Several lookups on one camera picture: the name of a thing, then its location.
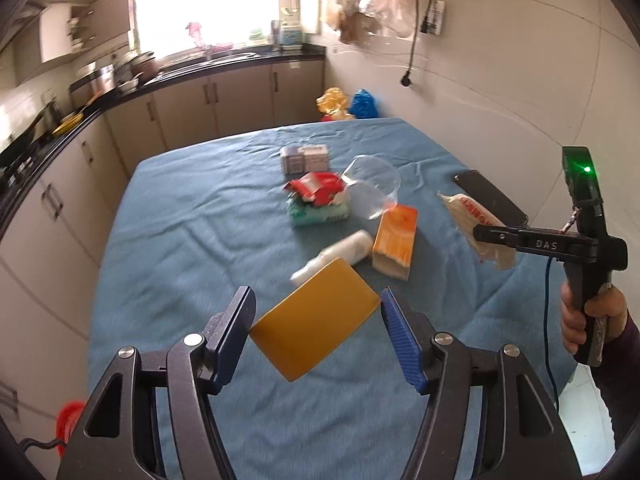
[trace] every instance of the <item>cable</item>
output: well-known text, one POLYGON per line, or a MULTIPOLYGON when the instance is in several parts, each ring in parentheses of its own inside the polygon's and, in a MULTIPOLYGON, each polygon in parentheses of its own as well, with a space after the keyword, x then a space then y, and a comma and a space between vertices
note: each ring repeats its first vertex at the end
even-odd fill
POLYGON ((411 43, 411 55, 409 56, 409 66, 406 69, 406 73, 402 76, 402 79, 400 80, 400 84, 402 86, 411 85, 411 79, 409 78, 409 76, 411 75, 411 69, 414 67, 415 40, 418 39, 418 27, 420 27, 420 2, 419 0, 415 0, 414 40, 411 43))
POLYGON ((558 386, 556 386, 556 380, 554 379, 554 374, 551 371, 551 365, 549 364, 549 333, 548 333, 548 322, 549 322, 549 270, 551 269, 551 262, 553 261, 553 257, 550 256, 548 261, 546 262, 545 269, 545 326, 544 326, 544 337, 545 337, 545 365, 546 365, 546 373, 551 380, 551 385, 554 389, 554 400, 556 401, 556 411, 560 412, 560 399, 558 398, 558 386))
POLYGON ((429 11, 431 10, 432 3, 433 0, 429 0, 427 10, 424 12, 424 18, 422 19, 422 25, 420 26, 420 32, 423 34, 427 34, 429 32, 429 11))
POLYGON ((20 441, 20 444, 18 444, 18 448, 22 453, 33 446, 39 447, 40 449, 53 449, 57 446, 66 447, 66 442, 59 438, 54 438, 50 442, 40 442, 39 440, 35 440, 34 438, 24 438, 20 441))

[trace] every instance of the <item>blue plastic bag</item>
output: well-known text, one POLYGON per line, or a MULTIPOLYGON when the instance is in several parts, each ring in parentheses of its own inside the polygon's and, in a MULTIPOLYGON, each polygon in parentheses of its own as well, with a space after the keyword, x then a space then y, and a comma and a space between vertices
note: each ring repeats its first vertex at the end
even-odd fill
POLYGON ((353 95, 349 113, 354 115, 356 119, 377 119, 378 108, 376 100, 364 88, 361 88, 353 95))

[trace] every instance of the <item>blue tablecloth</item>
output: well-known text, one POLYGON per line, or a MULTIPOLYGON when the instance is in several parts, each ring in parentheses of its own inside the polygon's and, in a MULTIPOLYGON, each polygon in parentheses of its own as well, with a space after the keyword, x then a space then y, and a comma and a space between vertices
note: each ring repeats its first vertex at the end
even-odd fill
MULTIPOLYGON (((100 270, 89 352, 89 388, 121 346, 168 348, 203 329, 236 288, 250 285, 257 317, 292 292, 289 276, 322 248, 375 222, 294 229, 286 215, 279 149, 327 144, 334 170, 360 154, 377 155, 401 173, 401 203, 419 211, 407 283, 356 266, 376 291, 390 285, 433 325, 470 346, 516 343, 548 386, 543 361, 546 259, 518 256, 514 269, 482 263, 453 223, 438 192, 460 189, 463 164, 397 119, 276 128, 206 142, 142 162, 124 195, 100 270)), ((563 273, 552 266, 550 353, 560 387, 574 361, 559 337, 563 273)), ((472 466, 478 421, 472 394, 464 478, 472 466)), ((426 406, 405 383, 380 313, 327 359, 288 383, 249 339, 231 384, 211 398, 226 451, 242 479, 400 478, 426 406)), ((162 448, 170 478, 179 478, 167 409, 162 448)))

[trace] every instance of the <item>green package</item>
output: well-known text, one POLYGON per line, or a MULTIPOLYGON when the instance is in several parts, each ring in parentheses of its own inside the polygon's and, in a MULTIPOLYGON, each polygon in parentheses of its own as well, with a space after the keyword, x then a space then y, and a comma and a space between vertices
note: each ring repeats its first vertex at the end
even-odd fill
POLYGON ((291 217, 293 225, 301 227, 346 220, 349 217, 349 205, 343 202, 340 205, 316 207, 303 202, 296 193, 291 193, 287 198, 287 213, 291 217))

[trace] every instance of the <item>human hand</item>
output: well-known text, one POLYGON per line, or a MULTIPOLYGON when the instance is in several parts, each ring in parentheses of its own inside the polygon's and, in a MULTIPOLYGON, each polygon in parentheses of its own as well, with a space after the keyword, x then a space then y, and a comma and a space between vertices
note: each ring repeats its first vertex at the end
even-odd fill
MULTIPOLYGON (((560 304, 562 344, 569 354, 574 355, 578 351, 578 345, 587 341, 587 319, 580 310, 574 307, 574 294, 569 285, 562 284, 560 291, 562 302, 560 304)), ((614 340, 622 334, 626 326, 628 310, 626 309, 625 295, 615 286, 607 289, 595 298, 591 298, 584 305, 584 313, 591 317, 607 316, 607 335, 605 342, 614 340)))

